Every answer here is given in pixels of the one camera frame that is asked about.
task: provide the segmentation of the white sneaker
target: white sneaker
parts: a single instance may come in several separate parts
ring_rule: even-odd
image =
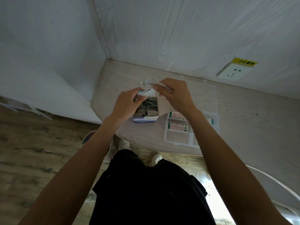
[[[118,151],[120,151],[122,149],[131,150],[129,147],[130,147],[129,142],[127,140],[121,139],[119,142]]]
[[[152,158],[152,162],[150,163],[150,166],[155,166],[159,160],[161,160],[163,157],[159,154],[155,154]]]

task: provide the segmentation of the person's left hand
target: person's left hand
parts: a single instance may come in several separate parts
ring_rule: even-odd
[[[133,98],[140,90],[144,89],[137,87],[129,91],[122,91],[117,98],[115,107],[110,116],[121,123],[132,117],[139,105],[147,98],[147,96],[143,95],[139,96],[135,102],[133,101]]]

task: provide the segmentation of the yellow warning label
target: yellow warning label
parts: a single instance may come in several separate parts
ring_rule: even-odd
[[[249,67],[253,67],[257,64],[256,61],[250,61],[250,60],[246,60],[246,59],[241,59],[241,58],[234,58],[232,61],[232,63],[236,63],[236,64],[241,64],[241,65],[246,65]]]

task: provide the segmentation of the clear plastic container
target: clear plastic container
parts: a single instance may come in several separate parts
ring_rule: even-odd
[[[216,130],[217,133],[219,133],[219,115],[215,113],[208,113],[208,112],[202,112],[206,118],[211,118],[213,121],[211,126]],[[188,131],[178,131],[178,130],[171,130],[168,129],[169,122],[176,123],[176,124],[184,124],[188,125]],[[175,145],[186,145],[190,147],[199,147],[198,142],[196,140],[195,134],[193,132],[192,127],[190,126],[189,122],[184,119],[176,119],[172,118],[171,115],[167,116],[166,119],[166,129],[165,129],[165,135],[164,140],[169,143],[173,143]]]

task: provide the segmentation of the electrical outlet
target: electrical outlet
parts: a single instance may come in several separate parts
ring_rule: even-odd
[[[243,76],[245,76],[252,69],[253,67],[234,64],[231,62],[217,74],[217,77],[225,80],[237,81]]]

